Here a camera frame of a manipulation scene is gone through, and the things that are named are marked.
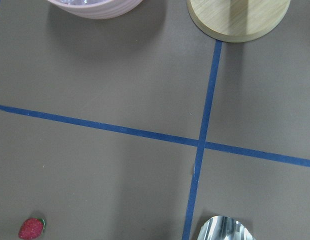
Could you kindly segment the red strawberry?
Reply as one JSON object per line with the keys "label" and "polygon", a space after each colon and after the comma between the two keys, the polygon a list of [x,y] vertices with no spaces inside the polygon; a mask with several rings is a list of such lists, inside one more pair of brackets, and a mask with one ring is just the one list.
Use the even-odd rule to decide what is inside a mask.
{"label": "red strawberry", "polygon": [[22,240],[34,240],[40,237],[46,228],[46,221],[43,218],[29,218],[21,225],[18,237]]}

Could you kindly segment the silver metal scoop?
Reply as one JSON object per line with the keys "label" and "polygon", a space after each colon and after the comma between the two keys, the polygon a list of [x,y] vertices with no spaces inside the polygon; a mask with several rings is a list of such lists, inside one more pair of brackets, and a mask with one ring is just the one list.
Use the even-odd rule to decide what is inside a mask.
{"label": "silver metal scoop", "polygon": [[238,220],[223,215],[211,217],[204,223],[197,240],[255,240]]}

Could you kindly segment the round wooden stand base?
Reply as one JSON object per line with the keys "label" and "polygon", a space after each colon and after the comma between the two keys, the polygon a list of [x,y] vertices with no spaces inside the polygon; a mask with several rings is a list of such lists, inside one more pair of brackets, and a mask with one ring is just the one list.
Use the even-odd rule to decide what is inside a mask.
{"label": "round wooden stand base", "polygon": [[290,3],[290,0],[188,0],[187,8],[203,33],[227,43],[244,43],[276,28]]}

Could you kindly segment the pink ribbed ice bowl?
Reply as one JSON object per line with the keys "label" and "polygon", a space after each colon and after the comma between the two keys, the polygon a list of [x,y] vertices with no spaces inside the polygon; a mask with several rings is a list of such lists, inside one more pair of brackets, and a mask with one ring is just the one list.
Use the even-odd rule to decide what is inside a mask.
{"label": "pink ribbed ice bowl", "polygon": [[52,5],[78,17],[104,20],[112,19],[124,15],[136,8],[142,0],[101,0],[95,3],[89,3],[84,0],[83,4],[74,4],[81,0],[48,0]]}

